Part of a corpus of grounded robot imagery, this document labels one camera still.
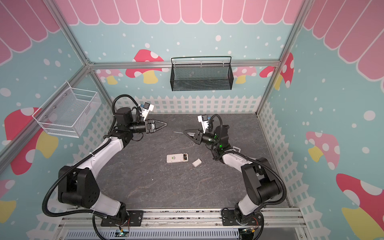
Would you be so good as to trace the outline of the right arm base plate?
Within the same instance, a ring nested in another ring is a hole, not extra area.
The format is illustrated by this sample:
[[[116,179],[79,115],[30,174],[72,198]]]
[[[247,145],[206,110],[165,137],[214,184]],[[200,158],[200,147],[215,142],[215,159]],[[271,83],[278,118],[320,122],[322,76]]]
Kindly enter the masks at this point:
[[[264,217],[260,212],[243,215],[240,210],[224,208],[221,210],[223,226],[262,226]]]

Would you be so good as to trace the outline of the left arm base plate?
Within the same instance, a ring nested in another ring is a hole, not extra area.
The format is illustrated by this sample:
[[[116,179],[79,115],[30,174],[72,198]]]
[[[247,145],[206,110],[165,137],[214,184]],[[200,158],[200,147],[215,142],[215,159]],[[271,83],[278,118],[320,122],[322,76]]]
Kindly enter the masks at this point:
[[[144,211],[128,210],[118,213],[117,216],[108,216],[102,219],[102,227],[140,227]]]

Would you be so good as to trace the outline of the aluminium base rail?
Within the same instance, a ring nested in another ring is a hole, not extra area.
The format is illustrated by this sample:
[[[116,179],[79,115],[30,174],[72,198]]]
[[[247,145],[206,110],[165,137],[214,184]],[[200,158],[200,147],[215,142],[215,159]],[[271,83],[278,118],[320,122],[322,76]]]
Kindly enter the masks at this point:
[[[298,208],[267,208],[261,211],[262,226],[223,226],[220,208],[143,209],[140,227],[102,227],[101,220],[87,215],[63,218],[54,234],[55,240],[97,240],[100,231],[133,229],[236,229],[238,240],[258,237],[260,240],[310,240],[309,229]]]

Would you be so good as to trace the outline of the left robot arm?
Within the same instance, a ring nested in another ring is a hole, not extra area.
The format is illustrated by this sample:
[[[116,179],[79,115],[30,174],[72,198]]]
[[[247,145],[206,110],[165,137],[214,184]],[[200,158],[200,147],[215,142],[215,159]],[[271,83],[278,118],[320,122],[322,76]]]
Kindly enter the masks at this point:
[[[139,105],[130,95],[116,97],[113,104],[115,105],[121,98],[130,99],[135,106],[132,109],[129,107],[112,109],[113,122],[102,144],[76,164],[60,169],[58,179],[50,187],[42,202],[42,211],[46,216],[63,217],[89,213],[115,225],[124,225],[130,219],[126,204],[101,193],[97,177],[112,157],[133,140],[134,134],[152,134],[166,127],[167,123],[148,119],[147,116],[153,111],[154,105],[150,103]],[[48,202],[55,190],[58,191],[60,203],[79,209],[62,213],[51,212]]]

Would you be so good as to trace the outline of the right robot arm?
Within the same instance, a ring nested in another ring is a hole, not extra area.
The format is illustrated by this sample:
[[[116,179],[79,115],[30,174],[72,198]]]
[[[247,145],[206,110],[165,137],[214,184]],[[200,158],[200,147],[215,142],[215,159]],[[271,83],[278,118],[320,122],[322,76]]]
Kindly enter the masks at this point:
[[[235,220],[240,225],[251,221],[266,206],[279,205],[287,198],[283,179],[272,169],[265,158],[253,159],[235,150],[229,142],[229,125],[223,124],[218,114],[198,116],[200,129],[184,130],[183,134],[195,144],[205,144],[213,160],[242,173],[246,196],[234,208]]]

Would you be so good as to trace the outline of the black mesh wall basket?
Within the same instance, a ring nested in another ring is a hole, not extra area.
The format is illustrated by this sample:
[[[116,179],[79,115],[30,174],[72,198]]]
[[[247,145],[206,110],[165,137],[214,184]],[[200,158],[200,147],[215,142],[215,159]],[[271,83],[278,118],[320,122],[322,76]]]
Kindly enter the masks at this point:
[[[232,57],[176,57],[171,58],[172,91],[226,91],[234,82]]]

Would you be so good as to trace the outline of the white mesh wall basket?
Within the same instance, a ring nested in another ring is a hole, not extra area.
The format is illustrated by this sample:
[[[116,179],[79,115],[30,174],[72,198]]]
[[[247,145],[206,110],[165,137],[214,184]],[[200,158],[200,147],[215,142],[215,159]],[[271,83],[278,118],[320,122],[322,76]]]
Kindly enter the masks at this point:
[[[32,117],[49,135],[80,138],[101,104],[98,92],[65,82]]]

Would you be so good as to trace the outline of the white remote control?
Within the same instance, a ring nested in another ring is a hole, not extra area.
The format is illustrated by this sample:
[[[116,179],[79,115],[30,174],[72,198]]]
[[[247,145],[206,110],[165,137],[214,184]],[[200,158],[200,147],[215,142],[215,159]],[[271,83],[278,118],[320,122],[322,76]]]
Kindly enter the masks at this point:
[[[173,164],[173,163],[184,163],[189,160],[188,154],[171,154],[167,155],[167,163]]]
[[[234,149],[235,151],[239,152],[239,153],[241,152],[241,149],[238,148],[238,147],[233,146],[233,149]]]

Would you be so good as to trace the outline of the white battery cover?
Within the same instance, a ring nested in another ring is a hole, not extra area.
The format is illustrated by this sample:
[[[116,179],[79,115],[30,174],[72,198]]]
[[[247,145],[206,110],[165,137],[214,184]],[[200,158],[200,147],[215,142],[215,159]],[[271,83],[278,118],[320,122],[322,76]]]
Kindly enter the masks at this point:
[[[197,159],[197,160],[194,161],[192,164],[193,164],[193,166],[196,168],[196,167],[198,167],[199,165],[202,164],[202,161],[201,161],[200,159]]]

